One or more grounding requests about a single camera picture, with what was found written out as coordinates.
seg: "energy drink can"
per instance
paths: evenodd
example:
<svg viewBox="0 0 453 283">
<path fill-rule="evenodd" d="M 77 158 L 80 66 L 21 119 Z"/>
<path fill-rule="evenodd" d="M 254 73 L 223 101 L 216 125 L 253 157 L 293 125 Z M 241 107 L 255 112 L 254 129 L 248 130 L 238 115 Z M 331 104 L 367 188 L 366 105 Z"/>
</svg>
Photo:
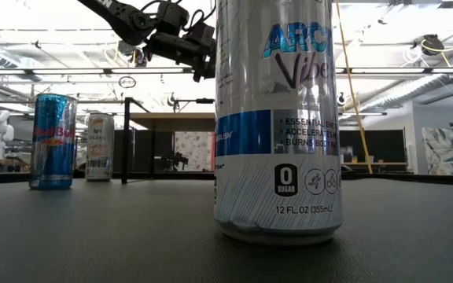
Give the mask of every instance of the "energy drink can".
<svg viewBox="0 0 453 283">
<path fill-rule="evenodd" d="M 69 189 L 75 159 L 75 98 L 40 94 L 32 135 L 32 189 Z"/>
<path fill-rule="evenodd" d="M 215 219 L 256 244 L 342 223 L 331 0 L 219 0 Z"/>
<path fill-rule="evenodd" d="M 88 119 L 87 181 L 111 180 L 115 120 L 107 114 L 90 114 Z"/>
</svg>

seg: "ceiling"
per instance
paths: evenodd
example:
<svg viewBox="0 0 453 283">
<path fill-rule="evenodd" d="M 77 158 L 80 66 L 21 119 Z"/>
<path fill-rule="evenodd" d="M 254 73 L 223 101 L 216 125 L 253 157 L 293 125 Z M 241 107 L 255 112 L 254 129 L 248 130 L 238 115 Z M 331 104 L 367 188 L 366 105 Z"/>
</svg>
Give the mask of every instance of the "ceiling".
<svg viewBox="0 0 453 283">
<path fill-rule="evenodd" d="M 124 0 L 142 7 L 149 0 Z M 212 0 L 183 0 L 181 5 L 193 12 L 211 10 Z M 436 34 L 445 48 L 453 48 L 453 9 L 441 9 L 440 3 L 394 5 L 387 3 L 341 4 L 342 23 L 348 59 L 351 67 L 425 67 L 442 63 L 441 56 L 421 55 L 411 49 L 423 35 Z M 215 17 L 208 20 L 215 26 Z M 344 67 L 337 11 L 333 6 L 333 40 L 336 66 Z M 76 0 L 0 0 L 0 47 L 16 56 L 33 59 L 35 68 L 114 68 L 127 67 L 127 58 L 115 52 L 119 38 L 110 26 Z M 149 67 L 175 66 L 174 62 L 156 57 Z M 58 94 L 77 95 L 81 99 L 120 99 L 134 97 L 155 112 L 170 112 L 167 99 L 174 94 L 179 99 L 214 98 L 215 81 L 194 83 L 191 75 L 133 75 L 137 85 L 124 89 L 119 76 L 48 75 L 35 85 L 37 93 L 47 90 Z M 65 83 L 67 81 L 98 83 Z M 0 83 L 24 93 L 30 93 L 31 82 L 18 78 L 0 78 Z M 371 97 L 379 90 L 398 83 L 395 78 L 354 79 L 354 91 L 359 97 Z M 347 79 L 337 80 L 337 91 L 350 97 Z M 119 105 L 90 106 L 99 111 L 120 112 Z M 213 112 L 213 105 L 188 105 L 184 112 Z"/>
</svg>

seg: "arctic vibe can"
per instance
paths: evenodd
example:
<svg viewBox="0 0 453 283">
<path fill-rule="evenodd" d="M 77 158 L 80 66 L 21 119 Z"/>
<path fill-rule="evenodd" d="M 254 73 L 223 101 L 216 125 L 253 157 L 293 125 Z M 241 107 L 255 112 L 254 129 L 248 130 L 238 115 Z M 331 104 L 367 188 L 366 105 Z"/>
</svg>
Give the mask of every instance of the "arctic vibe can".
<svg viewBox="0 0 453 283">
<path fill-rule="evenodd" d="M 215 219 L 256 244 L 342 223 L 331 0 L 219 0 Z"/>
<path fill-rule="evenodd" d="M 107 114 L 90 114 L 88 119 L 87 181 L 109 181 L 113 171 L 115 120 Z"/>
<path fill-rule="evenodd" d="M 32 134 L 32 189 L 69 189 L 75 161 L 77 101 L 59 94 L 36 98 Z"/>
</svg>

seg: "pipe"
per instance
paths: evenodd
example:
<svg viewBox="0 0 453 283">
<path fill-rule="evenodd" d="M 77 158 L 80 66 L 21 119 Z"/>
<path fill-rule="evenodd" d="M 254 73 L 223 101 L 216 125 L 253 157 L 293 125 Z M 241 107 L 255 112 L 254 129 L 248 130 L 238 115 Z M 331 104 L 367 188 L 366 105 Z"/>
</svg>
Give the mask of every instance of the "pipe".
<svg viewBox="0 0 453 283">
<path fill-rule="evenodd" d="M 453 66 L 453 57 L 449 59 L 449 63 Z M 447 65 L 441 63 L 434 68 L 447 68 Z M 386 108 L 391 105 L 400 105 L 405 101 L 412 100 L 420 95 L 448 85 L 451 81 L 452 78 L 445 74 L 427 75 L 415 81 L 405 81 L 386 91 L 380 92 L 366 103 L 363 103 L 361 105 L 361 111 L 374 107 Z"/>
<path fill-rule="evenodd" d="M 18 97 L 22 97 L 25 99 L 31 99 L 31 96 L 29 96 L 28 94 L 23 94 L 20 91 L 12 90 L 12 89 L 2 86 L 2 85 L 0 85 L 0 90 L 6 92 L 10 96 L 18 96 Z"/>
</svg>

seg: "blue stripe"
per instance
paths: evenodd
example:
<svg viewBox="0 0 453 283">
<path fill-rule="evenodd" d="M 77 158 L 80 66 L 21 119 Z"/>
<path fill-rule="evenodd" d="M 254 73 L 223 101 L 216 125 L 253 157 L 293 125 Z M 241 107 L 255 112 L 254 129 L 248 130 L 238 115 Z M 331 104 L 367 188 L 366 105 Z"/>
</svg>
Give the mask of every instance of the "blue stripe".
<svg viewBox="0 0 453 283">
<path fill-rule="evenodd" d="M 271 110 L 224 116 L 216 125 L 216 156 L 272 153 Z"/>
</svg>

